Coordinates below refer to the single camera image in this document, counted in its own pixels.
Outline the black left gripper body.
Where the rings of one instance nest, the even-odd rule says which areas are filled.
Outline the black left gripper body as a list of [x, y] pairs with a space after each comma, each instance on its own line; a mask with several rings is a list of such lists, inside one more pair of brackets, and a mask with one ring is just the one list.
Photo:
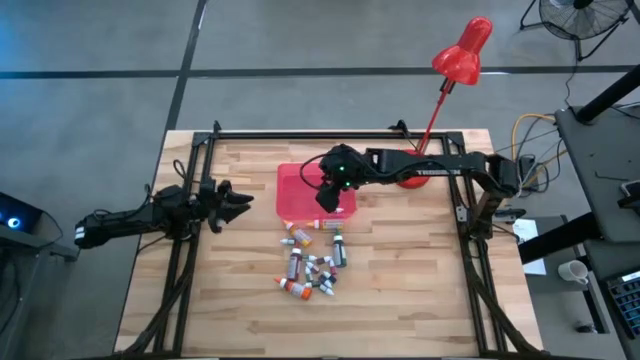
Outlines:
[[199, 192], [195, 195], [191, 203], [191, 219], [206, 220], [213, 233], [221, 233], [221, 219], [218, 217], [218, 210], [222, 203], [223, 195], [217, 183], [212, 178], [206, 178], [200, 182]]

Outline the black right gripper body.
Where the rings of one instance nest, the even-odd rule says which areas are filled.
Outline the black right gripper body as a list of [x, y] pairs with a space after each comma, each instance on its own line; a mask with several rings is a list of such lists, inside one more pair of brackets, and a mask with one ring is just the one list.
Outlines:
[[322, 185], [331, 185], [334, 188], [348, 189], [351, 187], [358, 188], [363, 182], [369, 165], [363, 154], [352, 148], [349, 163], [343, 171], [329, 171], [323, 173], [321, 180]]

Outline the large amber food colouring bottle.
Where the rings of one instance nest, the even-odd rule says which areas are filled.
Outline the large amber food colouring bottle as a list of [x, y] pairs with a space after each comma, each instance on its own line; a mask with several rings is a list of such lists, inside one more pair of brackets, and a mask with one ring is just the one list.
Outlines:
[[342, 230], [345, 221], [343, 219], [315, 219], [306, 223], [306, 227], [316, 230]]

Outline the large yellow food colouring bottle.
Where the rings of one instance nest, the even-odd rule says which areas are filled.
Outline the large yellow food colouring bottle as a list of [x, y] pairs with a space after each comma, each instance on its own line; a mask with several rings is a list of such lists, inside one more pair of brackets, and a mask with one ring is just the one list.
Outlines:
[[312, 237], [299, 225], [293, 222], [285, 222], [285, 228], [289, 232], [289, 235], [303, 247], [308, 247], [312, 243]]

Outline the large green food colouring bottle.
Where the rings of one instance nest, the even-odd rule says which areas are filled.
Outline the large green food colouring bottle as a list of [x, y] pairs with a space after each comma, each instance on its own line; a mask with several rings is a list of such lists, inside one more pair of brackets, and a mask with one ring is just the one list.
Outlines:
[[347, 266], [347, 256], [343, 235], [337, 230], [333, 236], [333, 259], [338, 268]]

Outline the large red food colouring bottle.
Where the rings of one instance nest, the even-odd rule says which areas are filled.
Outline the large red food colouring bottle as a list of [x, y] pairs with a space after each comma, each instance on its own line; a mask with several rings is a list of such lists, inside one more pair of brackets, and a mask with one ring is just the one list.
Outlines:
[[287, 279], [293, 282], [297, 282], [299, 279], [299, 272], [302, 262], [302, 251], [298, 247], [294, 247], [291, 250], [288, 267], [287, 267]]

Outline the large orange food colouring bottle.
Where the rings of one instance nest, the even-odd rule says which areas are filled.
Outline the large orange food colouring bottle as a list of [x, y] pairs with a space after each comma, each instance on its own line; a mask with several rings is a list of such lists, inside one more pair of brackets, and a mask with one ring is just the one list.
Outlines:
[[282, 290], [293, 297], [307, 301], [312, 295], [312, 289], [310, 287], [306, 287], [287, 278], [275, 278], [274, 281]]

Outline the pink plastic bin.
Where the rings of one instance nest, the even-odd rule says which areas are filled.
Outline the pink plastic bin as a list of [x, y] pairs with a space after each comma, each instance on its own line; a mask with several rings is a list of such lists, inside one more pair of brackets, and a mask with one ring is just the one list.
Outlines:
[[315, 200], [317, 191], [300, 176], [301, 163], [282, 163], [277, 169], [276, 213], [282, 220], [307, 222], [311, 220], [346, 220], [357, 211], [353, 190], [342, 192], [336, 211], [325, 211]]

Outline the red desk lamp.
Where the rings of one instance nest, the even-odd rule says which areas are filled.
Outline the red desk lamp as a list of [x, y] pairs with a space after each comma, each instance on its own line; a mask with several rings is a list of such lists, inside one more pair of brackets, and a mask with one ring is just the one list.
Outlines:
[[440, 87], [440, 96], [422, 139], [413, 149], [404, 149], [404, 152], [410, 155], [423, 155], [440, 109], [455, 84], [469, 86], [477, 84], [481, 72], [480, 53], [492, 30], [493, 24], [487, 17], [474, 17], [466, 25], [459, 40], [434, 57], [432, 67], [445, 77]]

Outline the computer with blue light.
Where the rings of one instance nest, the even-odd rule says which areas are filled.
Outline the computer with blue light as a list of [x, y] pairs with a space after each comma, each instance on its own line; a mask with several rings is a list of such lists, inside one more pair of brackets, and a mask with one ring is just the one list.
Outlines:
[[33, 234], [42, 214], [41, 209], [0, 192], [0, 225]]

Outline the black stand beam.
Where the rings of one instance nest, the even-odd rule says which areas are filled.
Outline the black stand beam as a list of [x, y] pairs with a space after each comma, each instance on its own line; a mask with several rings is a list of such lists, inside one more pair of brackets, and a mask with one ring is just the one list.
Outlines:
[[589, 212], [523, 242], [519, 246], [520, 259], [523, 264], [528, 264], [586, 240], [600, 238], [601, 231], [596, 218]]

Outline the white mug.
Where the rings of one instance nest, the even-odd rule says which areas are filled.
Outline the white mug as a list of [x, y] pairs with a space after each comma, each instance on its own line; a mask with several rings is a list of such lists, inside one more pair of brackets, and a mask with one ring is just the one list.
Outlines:
[[557, 268], [557, 273], [564, 281], [580, 285], [589, 284], [589, 269], [586, 264], [579, 260], [571, 260], [560, 264]]

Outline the black floor fan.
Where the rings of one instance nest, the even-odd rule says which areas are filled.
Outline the black floor fan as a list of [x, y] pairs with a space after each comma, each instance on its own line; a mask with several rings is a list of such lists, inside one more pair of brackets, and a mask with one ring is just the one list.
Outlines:
[[521, 31], [543, 27], [574, 45], [577, 62], [591, 57], [628, 20], [630, 0], [532, 0]]

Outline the laptop keyboard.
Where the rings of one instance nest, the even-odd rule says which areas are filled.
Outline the laptop keyboard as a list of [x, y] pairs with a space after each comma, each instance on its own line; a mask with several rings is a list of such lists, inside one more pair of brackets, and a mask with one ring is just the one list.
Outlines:
[[640, 337], [640, 269], [612, 277], [605, 284], [627, 337]]

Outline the black aluminium table frame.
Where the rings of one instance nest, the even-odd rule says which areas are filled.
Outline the black aluminium table frame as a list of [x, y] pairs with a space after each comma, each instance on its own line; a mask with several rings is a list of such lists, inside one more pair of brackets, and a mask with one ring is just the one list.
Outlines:
[[171, 131], [156, 174], [177, 181], [174, 160], [210, 163], [216, 179], [253, 196], [250, 210], [199, 242], [142, 238], [116, 351], [131, 346], [161, 304], [167, 276], [195, 261], [192, 283], [170, 312], [152, 357], [524, 358], [542, 342], [515, 239], [496, 232], [486, 248], [469, 240], [455, 202], [475, 205], [480, 187], [439, 178], [419, 190], [369, 185], [356, 193], [345, 228], [348, 264], [332, 295], [300, 300], [279, 289], [289, 251], [276, 213], [277, 169], [345, 143], [402, 149], [390, 130], [221, 131], [209, 146]]

